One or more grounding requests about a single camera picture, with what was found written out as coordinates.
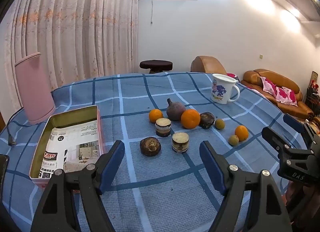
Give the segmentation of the person's right hand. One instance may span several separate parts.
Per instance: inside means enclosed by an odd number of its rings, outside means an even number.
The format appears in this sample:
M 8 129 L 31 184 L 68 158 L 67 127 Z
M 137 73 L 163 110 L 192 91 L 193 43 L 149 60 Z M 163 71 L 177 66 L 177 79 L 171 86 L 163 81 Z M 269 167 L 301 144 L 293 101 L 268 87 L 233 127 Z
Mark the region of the person's right hand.
M 319 211 L 319 187 L 289 182 L 285 193 L 286 209 L 291 222 L 306 222 Z

